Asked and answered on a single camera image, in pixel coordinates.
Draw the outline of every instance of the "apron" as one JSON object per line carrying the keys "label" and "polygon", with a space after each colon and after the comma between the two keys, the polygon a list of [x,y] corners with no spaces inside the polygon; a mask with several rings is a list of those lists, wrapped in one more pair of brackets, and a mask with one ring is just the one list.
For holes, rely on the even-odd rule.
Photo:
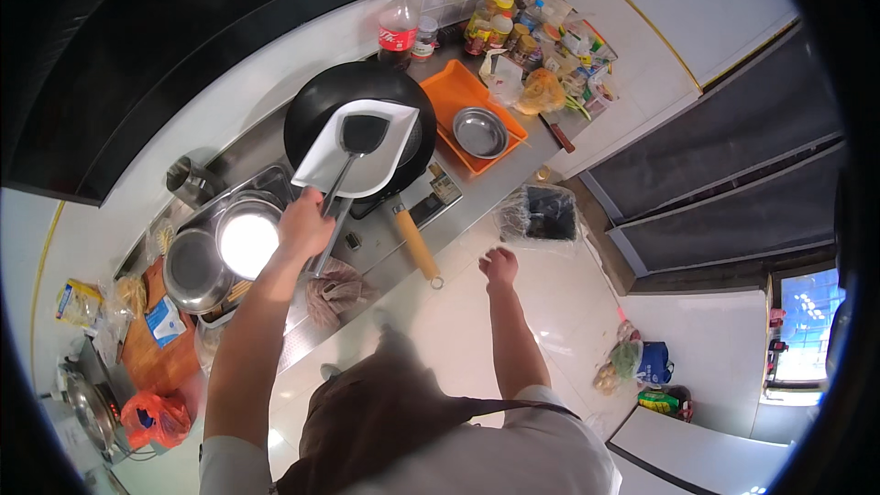
{"label": "apron", "polygon": [[300,459],[275,485],[279,495],[335,493],[387,470],[473,417],[522,407],[578,415],[544,401],[450,397],[405,335],[384,328],[373,355],[315,390]]}

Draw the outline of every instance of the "dish towel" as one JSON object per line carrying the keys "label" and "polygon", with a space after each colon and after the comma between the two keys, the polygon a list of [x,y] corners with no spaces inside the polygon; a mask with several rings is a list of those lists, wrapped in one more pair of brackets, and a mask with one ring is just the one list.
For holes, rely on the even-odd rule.
{"label": "dish towel", "polygon": [[336,327],[338,314],[379,297],[380,292],[367,285],[355,268],[333,257],[327,259],[321,277],[305,287],[309,317],[319,327]]}

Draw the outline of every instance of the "white serving dish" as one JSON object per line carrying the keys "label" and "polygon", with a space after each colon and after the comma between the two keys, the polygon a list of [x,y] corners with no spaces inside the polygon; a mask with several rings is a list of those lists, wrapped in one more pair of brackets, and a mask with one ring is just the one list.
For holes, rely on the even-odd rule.
{"label": "white serving dish", "polygon": [[330,190],[348,158],[340,147],[342,119],[357,114],[379,116],[387,119],[390,125],[376,151],[355,159],[337,197],[367,197],[381,190],[391,180],[419,110],[379,100],[356,100],[342,105],[330,117],[293,174],[291,183],[300,187],[310,185],[323,193]]}

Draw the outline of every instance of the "wooden handle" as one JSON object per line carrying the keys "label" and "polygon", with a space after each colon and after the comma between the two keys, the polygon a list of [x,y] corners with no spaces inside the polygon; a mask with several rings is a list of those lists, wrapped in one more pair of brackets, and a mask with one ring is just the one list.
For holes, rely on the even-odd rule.
{"label": "wooden handle", "polygon": [[562,132],[562,129],[556,123],[552,123],[550,125],[550,132],[556,137],[556,141],[559,142],[559,145],[562,146],[567,153],[575,152],[575,145],[571,143],[571,140]]}
{"label": "wooden handle", "polygon": [[409,247],[409,252],[412,253],[415,265],[419,267],[419,270],[422,270],[425,279],[433,281],[439,278],[440,268],[437,268],[434,257],[431,255],[431,251],[428,250],[428,246],[425,244],[422,234],[419,233],[419,228],[415,226],[413,217],[409,215],[409,211],[403,209],[395,214],[394,218],[397,219],[397,226],[401,229],[403,238],[407,240],[407,247]]}

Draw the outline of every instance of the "red plastic bag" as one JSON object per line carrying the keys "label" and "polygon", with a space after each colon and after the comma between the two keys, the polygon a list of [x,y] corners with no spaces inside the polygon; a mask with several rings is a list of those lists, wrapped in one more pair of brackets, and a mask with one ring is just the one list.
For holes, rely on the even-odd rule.
{"label": "red plastic bag", "polygon": [[132,449],[138,449],[147,445],[150,439],[165,447],[181,445],[192,422],[182,398],[159,397],[142,391],[122,408],[122,425],[128,444]]}

